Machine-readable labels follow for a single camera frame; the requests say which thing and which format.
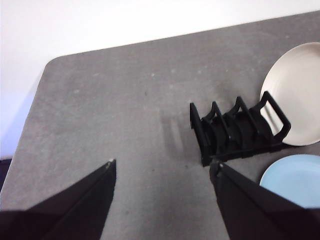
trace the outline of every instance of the gray felt surface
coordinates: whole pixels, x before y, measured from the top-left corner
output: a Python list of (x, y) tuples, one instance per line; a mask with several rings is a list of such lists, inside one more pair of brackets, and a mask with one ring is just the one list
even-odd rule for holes
[[(282, 54), (318, 41), (319, 11), (53, 59), (4, 183), (2, 210), (29, 208), (116, 158), (101, 239), (227, 240), (189, 103), (200, 116), (213, 100), (222, 112), (237, 96), (251, 107)], [(320, 154), (320, 144), (228, 164), (258, 181), (272, 162), (297, 153)]]

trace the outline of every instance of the white plate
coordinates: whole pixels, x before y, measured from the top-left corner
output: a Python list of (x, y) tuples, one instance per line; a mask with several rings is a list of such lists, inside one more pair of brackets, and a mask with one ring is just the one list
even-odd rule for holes
[(300, 205), (320, 208), (320, 156), (298, 154), (274, 162), (260, 186)]
[[(267, 74), (261, 96), (269, 91), (291, 123), (283, 142), (294, 146), (320, 141), (320, 42), (299, 45), (279, 58)], [(267, 104), (261, 115), (272, 133), (283, 124)]]

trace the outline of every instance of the white wall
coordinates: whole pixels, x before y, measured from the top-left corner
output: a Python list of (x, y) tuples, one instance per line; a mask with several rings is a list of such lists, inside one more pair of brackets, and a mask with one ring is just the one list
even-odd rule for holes
[(2, 0), (0, 156), (14, 154), (55, 57), (319, 9), (320, 0)]

